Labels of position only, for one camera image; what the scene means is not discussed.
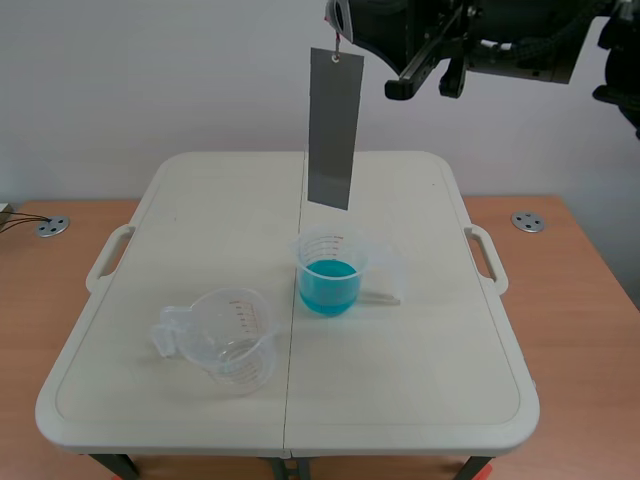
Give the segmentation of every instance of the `empty measuring cup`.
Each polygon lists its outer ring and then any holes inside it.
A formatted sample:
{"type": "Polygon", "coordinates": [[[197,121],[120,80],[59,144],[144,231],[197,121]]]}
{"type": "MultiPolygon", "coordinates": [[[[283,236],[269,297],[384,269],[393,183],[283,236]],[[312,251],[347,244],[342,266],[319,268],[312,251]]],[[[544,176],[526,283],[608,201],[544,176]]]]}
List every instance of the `empty measuring cup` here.
{"type": "Polygon", "coordinates": [[[273,373],[276,325],[248,289],[211,292],[190,307],[166,307],[152,338],[163,357],[180,353],[231,393],[250,393],[273,373]]]}
{"type": "Polygon", "coordinates": [[[342,226],[319,226],[300,234],[292,244],[297,261],[300,298],[309,309],[327,316],[351,307],[360,293],[362,277],[371,267],[388,271],[393,292],[379,298],[400,303],[400,272],[388,249],[367,241],[357,230],[342,226]]]}

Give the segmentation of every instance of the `table leg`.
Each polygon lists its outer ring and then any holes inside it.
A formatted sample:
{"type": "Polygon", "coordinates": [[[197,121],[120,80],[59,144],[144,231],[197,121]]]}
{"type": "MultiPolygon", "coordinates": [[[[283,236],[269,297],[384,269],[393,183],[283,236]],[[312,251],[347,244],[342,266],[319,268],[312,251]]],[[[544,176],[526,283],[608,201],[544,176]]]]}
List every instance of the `table leg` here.
{"type": "Polygon", "coordinates": [[[93,454],[89,456],[122,480],[138,480],[140,478],[138,469],[127,455],[93,454]]]}
{"type": "Polygon", "coordinates": [[[492,457],[469,457],[453,480],[473,480],[491,460],[492,457]]]}
{"type": "Polygon", "coordinates": [[[296,462],[298,463],[298,478],[300,480],[311,480],[310,460],[310,458],[296,458],[296,462]]]}
{"type": "Polygon", "coordinates": [[[289,472],[281,458],[263,458],[271,465],[274,480],[289,480],[289,472]]]}

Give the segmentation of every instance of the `measuring cup with blue liquid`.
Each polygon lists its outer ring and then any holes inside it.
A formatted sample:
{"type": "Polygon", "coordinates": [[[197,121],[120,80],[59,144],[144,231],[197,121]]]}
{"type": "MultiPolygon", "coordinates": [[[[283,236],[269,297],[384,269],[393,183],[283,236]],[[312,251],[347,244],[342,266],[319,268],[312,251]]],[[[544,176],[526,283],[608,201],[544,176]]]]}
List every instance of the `measuring cup with blue liquid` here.
{"type": "MultiPolygon", "coordinates": [[[[387,270],[398,285],[394,258],[374,247],[357,230],[320,226],[304,231],[292,244],[297,260],[300,298],[310,310],[326,316],[340,315],[357,300],[362,278],[371,267],[387,270]]],[[[374,295],[386,303],[399,304],[398,289],[374,295]]]]}

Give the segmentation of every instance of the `gray strip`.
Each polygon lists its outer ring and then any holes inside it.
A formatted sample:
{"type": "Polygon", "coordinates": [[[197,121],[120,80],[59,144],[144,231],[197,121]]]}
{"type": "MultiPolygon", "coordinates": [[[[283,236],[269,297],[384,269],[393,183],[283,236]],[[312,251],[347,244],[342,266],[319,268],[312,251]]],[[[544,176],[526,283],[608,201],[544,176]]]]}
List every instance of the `gray strip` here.
{"type": "Polygon", "coordinates": [[[364,57],[311,49],[308,200],[347,210],[364,57]]]}

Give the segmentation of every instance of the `wooden table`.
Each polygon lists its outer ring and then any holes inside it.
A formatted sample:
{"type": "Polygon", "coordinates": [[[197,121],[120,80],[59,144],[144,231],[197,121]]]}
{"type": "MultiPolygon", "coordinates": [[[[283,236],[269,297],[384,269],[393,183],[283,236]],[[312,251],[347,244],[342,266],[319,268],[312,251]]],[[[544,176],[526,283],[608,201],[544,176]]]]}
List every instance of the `wooden table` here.
{"type": "MultiPolygon", "coordinates": [[[[538,386],[533,437],[493,462],[491,480],[633,478],[640,456],[640,314],[555,197],[469,198],[510,279],[507,313],[538,386]],[[526,234],[510,215],[530,209],[547,229],[526,234]]],[[[58,237],[26,224],[0,236],[0,478],[111,478],[88,457],[61,452],[38,432],[35,400],[88,293],[86,274],[135,201],[34,202],[22,211],[71,217],[58,237]]],[[[257,459],[135,458],[149,479],[270,479],[257,459]]],[[[341,457],[314,460],[315,480],[453,476],[462,459],[341,457]]]]}

